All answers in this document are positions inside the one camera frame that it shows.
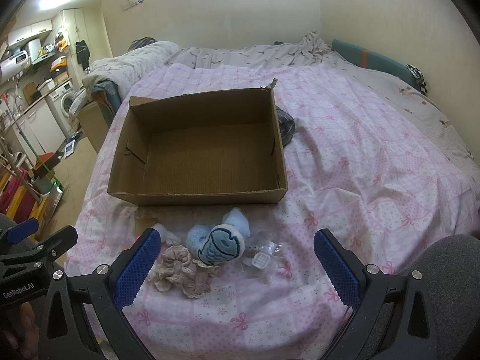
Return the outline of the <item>pink patterned bed quilt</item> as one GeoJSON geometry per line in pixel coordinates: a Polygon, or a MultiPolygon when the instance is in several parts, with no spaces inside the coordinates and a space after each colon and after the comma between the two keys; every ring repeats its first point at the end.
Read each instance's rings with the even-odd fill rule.
{"type": "Polygon", "coordinates": [[[434,242],[479,229],[468,176],[383,97],[342,73],[157,67],[129,90],[169,98],[275,84],[295,118],[285,148],[288,189],[276,205],[246,205],[252,231],[277,233],[282,259],[267,283],[224,267],[197,300],[145,283],[125,314],[157,359],[315,359],[346,318],[313,251],[329,228],[365,263],[394,273],[434,242]]]}

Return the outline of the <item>black hanging garment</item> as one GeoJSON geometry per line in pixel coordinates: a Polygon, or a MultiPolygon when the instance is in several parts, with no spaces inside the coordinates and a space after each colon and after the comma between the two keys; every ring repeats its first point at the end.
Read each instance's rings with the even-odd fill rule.
{"type": "Polygon", "coordinates": [[[77,63],[85,70],[89,66],[90,52],[85,40],[76,42],[77,63]]]}

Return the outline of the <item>dark striped cloth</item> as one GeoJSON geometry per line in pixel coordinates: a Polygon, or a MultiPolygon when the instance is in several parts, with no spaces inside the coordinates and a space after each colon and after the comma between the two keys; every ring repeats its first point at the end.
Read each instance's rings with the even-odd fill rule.
{"type": "Polygon", "coordinates": [[[287,146],[295,134],[295,119],[280,107],[276,107],[278,125],[281,133],[282,146],[287,146]]]}

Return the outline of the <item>brown cardboard box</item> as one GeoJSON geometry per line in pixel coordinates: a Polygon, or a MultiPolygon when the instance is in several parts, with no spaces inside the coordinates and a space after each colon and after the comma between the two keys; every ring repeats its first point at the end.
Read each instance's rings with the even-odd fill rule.
{"type": "Polygon", "coordinates": [[[279,203],[288,183],[275,85],[132,97],[108,194],[137,206],[279,203]]]}

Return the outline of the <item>green handled mop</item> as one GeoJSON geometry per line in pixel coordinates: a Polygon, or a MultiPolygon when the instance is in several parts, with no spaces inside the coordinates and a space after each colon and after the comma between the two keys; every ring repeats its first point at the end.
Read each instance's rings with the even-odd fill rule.
{"type": "Polygon", "coordinates": [[[56,152],[66,138],[45,99],[34,102],[16,117],[4,130],[3,137],[14,154],[26,155],[25,161],[31,169],[38,155],[56,152]]]}

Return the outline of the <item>white sock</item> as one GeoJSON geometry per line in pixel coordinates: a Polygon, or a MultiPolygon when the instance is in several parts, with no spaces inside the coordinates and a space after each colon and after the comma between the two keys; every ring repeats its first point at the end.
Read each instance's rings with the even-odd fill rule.
{"type": "Polygon", "coordinates": [[[161,223],[155,223],[151,228],[160,233],[161,241],[167,245],[179,245],[182,242],[182,239],[179,236],[168,231],[168,229],[161,223]]]}

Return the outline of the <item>blue fish plush toy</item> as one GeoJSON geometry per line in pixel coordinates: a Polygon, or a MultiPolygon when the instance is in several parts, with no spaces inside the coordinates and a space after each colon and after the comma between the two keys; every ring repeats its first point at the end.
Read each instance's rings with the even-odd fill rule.
{"type": "Polygon", "coordinates": [[[216,266],[240,258],[250,236],[247,217],[235,207],[223,216],[221,224],[211,228],[194,225],[188,231],[185,246],[201,263],[216,266]]]}

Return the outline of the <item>teal orange headboard cushion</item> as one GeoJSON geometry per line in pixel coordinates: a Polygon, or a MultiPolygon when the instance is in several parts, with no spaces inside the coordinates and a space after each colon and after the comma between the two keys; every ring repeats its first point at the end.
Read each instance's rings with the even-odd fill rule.
{"type": "Polygon", "coordinates": [[[411,64],[399,63],[385,55],[338,39],[332,41],[331,49],[355,66],[388,73],[400,78],[421,94],[428,94],[422,71],[411,64]]]}

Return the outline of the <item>white washing machine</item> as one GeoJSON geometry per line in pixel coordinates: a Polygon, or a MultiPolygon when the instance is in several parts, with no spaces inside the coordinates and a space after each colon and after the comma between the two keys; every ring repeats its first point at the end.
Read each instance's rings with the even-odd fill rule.
{"type": "Polygon", "coordinates": [[[72,80],[66,80],[46,96],[47,105],[66,137],[70,137],[77,130],[77,120],[69,113],[75,95],[72,80]]]}

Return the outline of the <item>white rumpled duvet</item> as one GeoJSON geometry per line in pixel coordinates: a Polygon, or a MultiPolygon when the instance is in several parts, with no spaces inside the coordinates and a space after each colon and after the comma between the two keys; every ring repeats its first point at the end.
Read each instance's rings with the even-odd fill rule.
{"type": "Polygon", "coordinates": [[[92,100],[99,102],[103,117],[110,123],[132,86],[180,51],[176,43],[157,41],[117,57],[95,60],[82,79],[85,91],[76,96],[70,116],[77,117],[86,101],[92,100]]]}

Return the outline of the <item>large floor cardboard box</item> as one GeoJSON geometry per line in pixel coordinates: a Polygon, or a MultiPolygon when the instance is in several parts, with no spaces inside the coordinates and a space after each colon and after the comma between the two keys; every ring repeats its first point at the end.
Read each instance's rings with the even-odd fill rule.
{"type": "Polygon", "coordinates": [[[78,120],[91,146],[98,153],[106,139],[109,127],[97,102],[85,105],[78,115],[78,120]]]}

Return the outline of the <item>beige pink scrunchie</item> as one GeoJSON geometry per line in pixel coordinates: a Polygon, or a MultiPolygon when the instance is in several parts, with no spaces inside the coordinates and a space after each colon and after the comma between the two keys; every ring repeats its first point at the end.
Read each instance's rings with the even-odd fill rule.
{"type": "Polygon", "coordinates": [[[191,256],[183,245],[172,245],[160,254],[146,281],[165,293],[176,287],[189,299],[199,299],[211,291],[220,266],[208,266],[191,256]]]}

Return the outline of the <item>clear plastic packet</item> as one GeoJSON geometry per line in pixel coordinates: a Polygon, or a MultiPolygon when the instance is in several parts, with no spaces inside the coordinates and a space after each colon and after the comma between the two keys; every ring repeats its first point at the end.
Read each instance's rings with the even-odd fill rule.
{"type": "Polygon", "coordinates": [[[282,259],[281,250],[281,242],[272,233],[258,232],[248,238],[240,260],[243,274],[267,281],[282,259]]]}

